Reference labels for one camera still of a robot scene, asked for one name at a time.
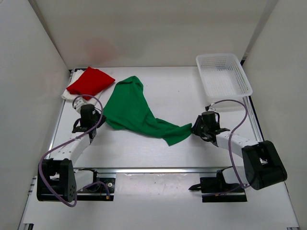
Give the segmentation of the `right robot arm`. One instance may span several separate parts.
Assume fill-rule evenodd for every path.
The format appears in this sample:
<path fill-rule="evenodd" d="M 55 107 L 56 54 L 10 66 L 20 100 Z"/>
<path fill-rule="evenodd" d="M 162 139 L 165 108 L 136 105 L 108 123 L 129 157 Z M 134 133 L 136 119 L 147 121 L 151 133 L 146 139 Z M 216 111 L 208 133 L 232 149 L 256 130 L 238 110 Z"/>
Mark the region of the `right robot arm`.
<path fill-rule="evenodd" d="M 218 190 L 225 192 L 232 187 L 231 176 L 255 190 L 287 180 L 286 169 L 271 141 L 257 142 L 232 134 L 229 129 L 220 127 L 219 118 L 219 114 L 214 111 L 203 112 L 192 127 L 194 135 L 218 148 L 228 150 L 231 160 L 233 154 L 243 160 L 242 167 L 233 165 L 233 173 L 222 172 L 222 175 L 216 178 L 215 185 Z"/>

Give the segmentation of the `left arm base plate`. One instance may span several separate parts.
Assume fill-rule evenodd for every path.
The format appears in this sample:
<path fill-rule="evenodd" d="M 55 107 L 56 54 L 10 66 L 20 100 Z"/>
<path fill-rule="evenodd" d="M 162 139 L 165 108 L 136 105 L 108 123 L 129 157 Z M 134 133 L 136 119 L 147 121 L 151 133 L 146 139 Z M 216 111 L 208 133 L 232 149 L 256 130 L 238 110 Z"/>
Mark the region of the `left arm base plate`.
<path fill-rule="evenodd" d="M 82 182 L 77 178 L 78 201 L 111 202 L 115 197 L 116 175 L 114 173 L 93 173 L 93 179 Z"/>

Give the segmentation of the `red t shirt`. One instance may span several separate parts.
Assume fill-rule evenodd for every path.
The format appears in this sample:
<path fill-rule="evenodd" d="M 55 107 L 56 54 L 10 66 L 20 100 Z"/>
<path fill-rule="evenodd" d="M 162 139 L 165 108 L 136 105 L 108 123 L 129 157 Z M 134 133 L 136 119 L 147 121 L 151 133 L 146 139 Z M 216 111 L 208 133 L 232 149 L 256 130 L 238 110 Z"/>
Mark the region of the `red t shirt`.
<path fill-rule="evenodd" d="M 91 96 L 108 88 L 115 82 L 115 79 L 108 74 L 91 67 L 88 67 L 81 77 L 66 89 L 71 94 L 83 95 L 83 99 L 89 100 Z"/>

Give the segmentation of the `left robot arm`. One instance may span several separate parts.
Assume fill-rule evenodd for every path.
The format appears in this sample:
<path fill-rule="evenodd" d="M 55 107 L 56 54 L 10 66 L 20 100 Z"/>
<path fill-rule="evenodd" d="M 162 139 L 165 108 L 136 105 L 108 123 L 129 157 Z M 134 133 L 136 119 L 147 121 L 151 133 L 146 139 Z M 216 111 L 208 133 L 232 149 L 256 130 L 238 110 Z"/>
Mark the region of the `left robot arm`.
<path fill-rule="evenodd" d="M 36 189 L 39 201 L 60 201 L 73 207 L 79 191 L 87 188 L 95 192 L 100 188 L 95 170 L 74 171 L 74 164 L 90 146 L 106 117 L 92 104 L 82 105 L 79 113 L 81 117 L 73 124 L 70 139 L 50 150 L 54 154 L 49 159 L 43 157 L 39 162 Z"/>

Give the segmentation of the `green t shirt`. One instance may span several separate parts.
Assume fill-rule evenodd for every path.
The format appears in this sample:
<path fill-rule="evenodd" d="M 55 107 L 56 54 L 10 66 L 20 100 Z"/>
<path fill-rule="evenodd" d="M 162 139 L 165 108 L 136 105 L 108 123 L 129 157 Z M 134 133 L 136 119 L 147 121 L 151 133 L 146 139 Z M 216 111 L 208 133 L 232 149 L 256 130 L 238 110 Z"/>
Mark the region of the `green t shirt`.
<path fill-rule="evenodd" d="M 136 76 L 118 82 L 104 107 L 106 122 L 115 130 L 128 130 L 151 138 L 163 139 L 169 146 L 191 135 L 192 124 L 174 125 L 156 118 Z"/>

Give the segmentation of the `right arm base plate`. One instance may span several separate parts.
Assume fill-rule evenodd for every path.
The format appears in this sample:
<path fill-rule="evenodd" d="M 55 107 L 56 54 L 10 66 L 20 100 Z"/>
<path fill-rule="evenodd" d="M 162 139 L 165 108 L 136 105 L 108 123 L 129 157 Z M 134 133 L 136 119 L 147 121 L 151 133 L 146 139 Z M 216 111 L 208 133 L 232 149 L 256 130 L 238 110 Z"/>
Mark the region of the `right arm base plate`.
<path fill-rule="evenodd" d="M 247 202 L 245 190 L 237 183 L 227 184 L 221 175 L 201 177 L 198 184 L 189 188 L 191 192 L 201 192 L 203 203 Z"/>

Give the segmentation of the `white t shirt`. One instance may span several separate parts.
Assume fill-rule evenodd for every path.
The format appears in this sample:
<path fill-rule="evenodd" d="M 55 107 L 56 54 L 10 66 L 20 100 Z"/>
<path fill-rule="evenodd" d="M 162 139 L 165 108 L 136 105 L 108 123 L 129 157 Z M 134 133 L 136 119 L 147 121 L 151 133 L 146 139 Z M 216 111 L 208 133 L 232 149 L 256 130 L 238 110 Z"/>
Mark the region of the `white t shirt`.
<path fill-rule="evenodd" d="M 70 80 L 70 83 L 68 86 L 72 85 L 73 83 L 75 83 L 80 77 L 81 75 L 84 73 L 84 70 L 82 69 L 79 69 L 77 71 L 75 71 L 71 77 L 71 80 Z M 100 96 L 102 94 L 102 91 L 97 93 L 96 95 L 94 95 L 95 98 L 99 99 Z M 67 89 L 64 90 L 63 94 L 61 95 L 62 99 L 68 101 L 68 102 L 72 102 L 75 98 L 76 98 L 77 94 L 71 94 Z M 93 105 L 96 105 L 97 103 L 97 100 L 95 100 L 94 98 L 90 98 L 89 100 L 86 100 L 85 101 L 88 103 L 88 104 L 93 104 Z"/>

